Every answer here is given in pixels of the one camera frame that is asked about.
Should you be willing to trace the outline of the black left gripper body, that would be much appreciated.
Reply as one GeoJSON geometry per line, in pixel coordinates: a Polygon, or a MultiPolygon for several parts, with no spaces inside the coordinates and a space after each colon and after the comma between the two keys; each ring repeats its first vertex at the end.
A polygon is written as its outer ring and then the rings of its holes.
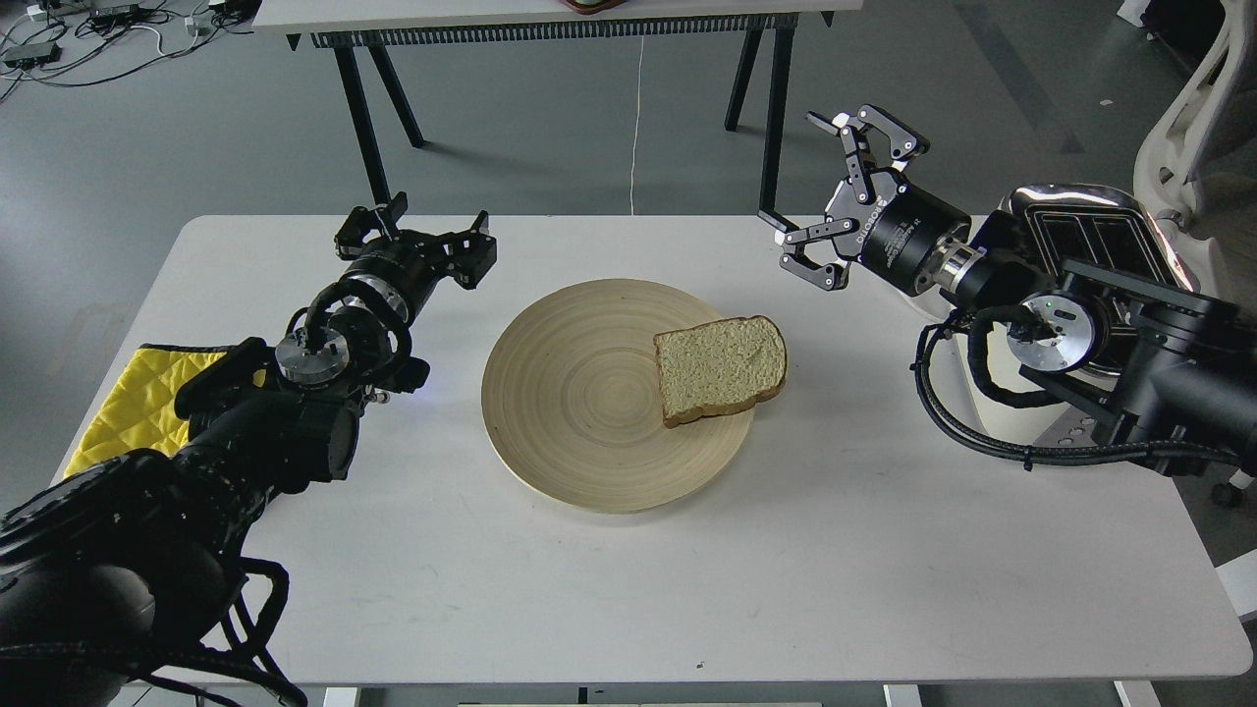
{"type": "Polygon", "coordinates": [[[365,245],[347,277],[371,287],[392,309],[422,309],[442,278],[453,278],[466,291],[474,288],[474,264],[468,255],[469,231],[440,237],[402,231],[395,239],[381,237],[365,245]]]}

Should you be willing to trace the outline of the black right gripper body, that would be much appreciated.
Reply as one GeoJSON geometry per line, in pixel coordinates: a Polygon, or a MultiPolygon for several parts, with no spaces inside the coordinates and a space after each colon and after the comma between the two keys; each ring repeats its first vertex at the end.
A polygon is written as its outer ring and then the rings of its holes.
{"type": "Polygon", "coordinates": [[[859,260],[903,294],[925,294],[936,282],[939,247],[965,242],[970,218],[921,187],[908,182],[895,169],[867,174],[869,198],[859,200],[864,182],[854,177],[838,182],[825,214],[837,224],[850,221],[848,245],[835,242],[843,259],[859,260]]]}

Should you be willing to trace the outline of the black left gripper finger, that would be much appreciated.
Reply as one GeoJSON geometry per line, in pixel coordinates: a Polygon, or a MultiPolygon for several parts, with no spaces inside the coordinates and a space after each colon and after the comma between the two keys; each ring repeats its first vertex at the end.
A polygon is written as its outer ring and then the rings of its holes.
{"type": "Polygon", "coordinates": [[[490,234],[489,221],[490,214],[481,210],[468,229],[444,237],[446,276],[463,291],[475,291],[497,264],[497,239],[490,234]]]}
{"type": "Polygon", "coordinates": [[[356,206],[334,234],[336,254],[341,260],[358,259],[371,243],[368,237],[372,233],[385,243],[398,242],[401,231],[397,221],[406,210],[409,210],[409,194],[403,191],[395,192],[386,204],[377,204],[373,208],[356,206]]]}

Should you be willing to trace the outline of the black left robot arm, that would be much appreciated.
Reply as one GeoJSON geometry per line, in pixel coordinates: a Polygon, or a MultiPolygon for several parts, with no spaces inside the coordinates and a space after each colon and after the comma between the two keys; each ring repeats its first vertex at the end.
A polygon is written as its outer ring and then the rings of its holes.
{"type": "Polygon", "coordinates": [[[471,291],[497,260],[489,214],[466,229],[398,226],[409,198],[354,208],[334,237],[349,268],[297,309],[275,346],[243,340],[184,385],[184,448],[134,448],[3,518],[3,703],[107,706],[129,681],[229,704],[173,667],[308,698],[268,650],[283,565],[246,559],[279,494],[342,481],[371,403],[421,387],[411,326],[444,278],[471,291]]]}

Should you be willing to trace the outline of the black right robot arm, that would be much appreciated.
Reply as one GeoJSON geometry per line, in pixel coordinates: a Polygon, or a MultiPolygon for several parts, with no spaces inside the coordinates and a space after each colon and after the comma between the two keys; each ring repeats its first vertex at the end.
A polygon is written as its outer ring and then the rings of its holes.
{"type": "Polygon", "coordinates": [[[781,267],[840,291],[859,265],[911,299],[947,301],[947,318],[921,331],[911,370],[948,438],[1028,469],[1135,462],[1177,477],[1221,462],[1254,473],[1254,331],[1237,304],[1189,286],[1135,198],[1033,184],[974,226],[908,180],[929,143],[903,121],[869,104],[804,117],[838,138],[843,171],[820,224],[760,211],[781,234],[781,267]],[[1094,421],[1089,447],[1028,447],[957,420],[930,379],[934,350],[954,333],[983,398],[1077,408],[1094,421]]]}

